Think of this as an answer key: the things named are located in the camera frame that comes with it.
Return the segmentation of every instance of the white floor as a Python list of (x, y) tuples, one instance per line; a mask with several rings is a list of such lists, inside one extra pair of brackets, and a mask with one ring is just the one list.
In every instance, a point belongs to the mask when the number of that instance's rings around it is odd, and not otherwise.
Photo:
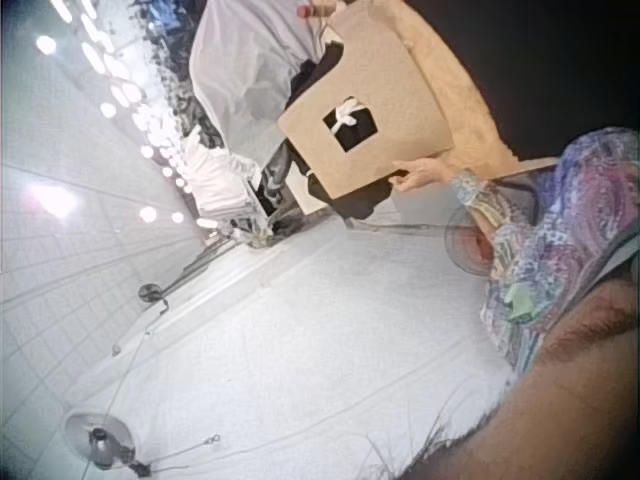
[[(478, 318), (484, 282), (449, 261), (441, 238), (347, 232), (330, 221), (269, 253), (224, 258), (174, 298), (112, 409), (143, 461), (220, 435), (155, 464), (190, 466), (155, 478), (381, 478), (402, 470), (441, 411), (456, 435), (503, 391), (509, 368)], [(261, 267), (221, 288), (234, 264)], [(128, 363), (154, 314), (121, 358), (80, 379), (71, 394), (79, 406), (108, 405), (109, 371)], [(62, 468), (51, 453), (59, 448), (58, 435), (41, 472)], [(71, 463), (65, 478), (80, 478), (82, 465)]]

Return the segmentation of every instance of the white wall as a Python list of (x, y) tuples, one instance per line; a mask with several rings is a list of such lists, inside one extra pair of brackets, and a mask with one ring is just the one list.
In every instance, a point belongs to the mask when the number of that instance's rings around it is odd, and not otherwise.
[[(191, 222), (170, 219), (189, 218), (175, 189), (100, 113), (108, 99), (78, 90), (31, 27), (3, 21), (2, 444), (17, 478), (41, 459), (64, 392), (141, 312), (137, 288), (168, 284), (203, 248)], [(50, 215), (35, 185), (64, 187), (78, 207)], [(138, 217), (145, 205), (153, 224)]]

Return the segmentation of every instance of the colorful patterned shirt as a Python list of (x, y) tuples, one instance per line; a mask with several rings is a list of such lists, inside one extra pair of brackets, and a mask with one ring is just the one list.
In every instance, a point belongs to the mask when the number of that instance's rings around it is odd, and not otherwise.
[(466, 170), (452, 182), (458, 199), (495, 228), (481, 317), (516, 373), (595, 278), (603, 256), (637, 233), (637, 172), (636, 132), (606, 128), (578, 138), (553, 172), (537, 178), (545, 213), (535, 226), (492, 182)]

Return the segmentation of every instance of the cardboard sheet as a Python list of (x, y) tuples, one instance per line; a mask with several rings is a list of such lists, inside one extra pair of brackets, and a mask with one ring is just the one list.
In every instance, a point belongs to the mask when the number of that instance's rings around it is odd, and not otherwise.
[[(452, 147), (429, 86), (398, 36), (370, 15), (369, 6), (356, 2), (332, 19), (344, 41), (340, 62), (278, 122), (332, 198), (393, 173), (394, 160)], [(378, 132), (345, 152), (323, 118), (349, 97), (370, 110)]]
[[(316, 3), (330, 4), (334, 2), (330, 0), (318, 0)], [(350, 19), (349, 22), (342, 20), (345, 15)], [(354, 20), (356, 15), (359, 16), (357, 21)], [(400, 41), (404, 51), (408, 52), (414, 65), (421, 73), (423, 80), (428, 85), (429, 93), (427, 95), (433, 92), (436, 102), (439, 105), (438, 109), (430, 110), (428, 114), (442, 112), (448, 124), (453, 140), (453, 148), (446, 151), (442, 155), (443, 158), (464, 168), (470, 168), (477, 174), (490, 179), (549, 167), (556, 163), (555, 159), (549, 158), (539, 161), (518, 161), (510, 149), (500, 139), (495, 122), (491, 117), (486, 103), (474, 85), (473, 80), (456, 56), (422, 17), (402, 0), (358, 0), (347, 8), (346, 11), (337, 14), (329, 24), (336, 30), (336, 34), (342, 38), (345, 44), (345, 56), (338, 66), (345, 68), (345, 71), (348, 70), (348, 67), (345, 67), (345, 63), (351, 61), (351, 59), (346, 56), (346, 52), (351, 43), (354, 41), (367, 45), (373, 45), (375, 43), (377, 52), (369, 56), (366, 61), (379, 65), (381, 61), (387, 61), (390, 52), (386, 50), (386, 44), (384, 47), (381, 47), (377, 43), (377, 38), (384, 36), (388, 32), (392, 32), (395, 35), (396, 39)], [(366, 42), (363, 38), (365, 35), (368, 36)], [(313, 98), (315, 95), (318, 95), (313, 94), (314, 91), (317, 91), (314, 89), (316, 89), (316, 87), (318, 89), (322, 88), (320, 85), (326, 83), (326, 80), (330, 78), (332, 74), (334, 74), (334, 72), (330, 72), (330, 74), (306, 92), (305, 95), (301, 96), (293, 105), (296, 107), (296, 110), (290, 109), (279, 121), (280, 128), (289, 136), (294, 145), (296, 145), (296, 148), (299, 147), (298, 143), (300, 142), (306, 145), (309, 137), (312, 136), (311, 132), (313, 131), (313, 135), (315, 135), (315, 132), (322, 130), (324, 126), (322, 124), (322, 117), (326, 112), (320, 115), (320, 111), (314, 112), (314, 115), (318, 117), (317, 129), (308, 130), (308, 128), (310, 128), (308, 123), (305, 123), (304, 128), (302, 125), (294, 125), (294, 123), (296, 121), (299, 122), (303, 115), (310, 113), (305, 111), (306, 108), (309, 107), (310, 102), (313, 104), (319, 101)], [(364, 81), (368, 83), (370, 79), (367, 77)], [(346, 82), (348, 86), (353, 84), (352, 79), (343, 79), (343, 82)], [(393, 93), (400, 92), (405, 101), (407, 99), (416, 100), (416, 97), (405, 89), (404, 72), (397, 71), (394, 75), (393, 83), (395, 90)], [(346, 85), (334, 84), (332, 88), (338, 93), (343, 93)], [(321, 92), (323, 95), (329, 94), (327, 90), (321, 90)], [(369, 92), (369, 94), (375, 97), (389, 98), (389, 91), (380, 88), (375, 92)], [(378, 116), (373, 109), (372, 114), (376, 122), (378, 122)], [(400, 117), (400, 120), (406, 122), (406, 125), (413, 124), (415, 121), (413, 117), (409, 116)], [(373, 145), (376, 140), (375, 136), (370, 140)], [(332, 196), (332, 191), (325, 185), (326, 175), (322, 176), (317, 171), (315, 165), (317, 161), (315, 159), (320, 152), (320, 156), (323, 158), (320, 160), (320, 163), (324, 166), (334, 165), (336, 159), (344, 157), (344, 152), (340, 150), (339, 146), (337, 152), (335, 149), (330, 148), (333, 142), (335, 142), (335, 139), (327, 138), (326, 135), (315, 137), (313, 139), (313, 148), (308, 149), (311, 157), (307, 151), (303, 151), (304, 147), (298, 148), (305, 160), (307, 160), (309, 165), (316, 171), (323, 186), (325, 186)], [(388, 162), (392, 160), (401, 159), (401, 154), (403, 153), (405, 152), (394, 151), (393, 148), (391, 150), (385, 150), (386, 161), (383, 158), (377, 157), (376, 162), (380, 162), (380, 165), (388, 165)], [(414, 155), (411, 159), (425, 155), (429, 154)], [(380, 173), (376, 178), (380, 178), (389, 172), (380, 170)], [(335, 177), (339, 175), (353, 175), (353, 173), (345, 169), (334, 170), (329, 172), (329, 181), (345, 185), (349, 184), (350, 180), (352, 180), (352, 178), (336, 179)]]

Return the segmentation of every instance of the hair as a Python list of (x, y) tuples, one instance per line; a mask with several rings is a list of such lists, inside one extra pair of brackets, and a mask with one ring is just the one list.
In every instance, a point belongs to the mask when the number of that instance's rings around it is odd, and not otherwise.
[[(560, 334), (555, 339), (549, 338), (549, 341), (543, 344), (534, 365), (570, 362), (603, 342), (630, 332), (634, 328), (637, 329), (637, 291), (637, 285), (626, 281), (626, 279), (621, 279), (618, 275), (613, 279), (609, 277), (606, 281), (600, 283), (590, 295), (578, 304), (581, 305), (586, 301), (590, 302), (589, 321), (578, 321), (575, 324), (571, 322), (566, 332), (559, 332)], [(563, 318), (567, 318), (571, 313), (566, 313)], [(427, 436), (423, 448), (414, 457), (410, 465), (396, 477), (396, 480), (440, 480), (446, 478), (443, 462), (459, 453), (476, 433), (491, 422), (499, 412), (499, 408), (498, 406), (485, 415), (464, 436), (451, 441), (443, 440), (445, 425), (441, 424), (440, 418), (438, 418), (436, 425)], [(638, 439), (636, 438), (634, 445), (637, 446), (637, 443)], [(624, 458), (627, 457), (628, 459), (635, 458), (632, 454), (626, 455)], [(628, 465), (633, 464), (631, 468), (635, 469), (633, 470), (634, 472), (637, 471), (637, 461), (635, 463), (631, 461), (623, 463), (623, 466), (617, 464), (616, 468), (618, 470), (622, 468), (622, 471), (627, 472), (631, 471)], [(611, 478), (636, 477), (629, 475)]]

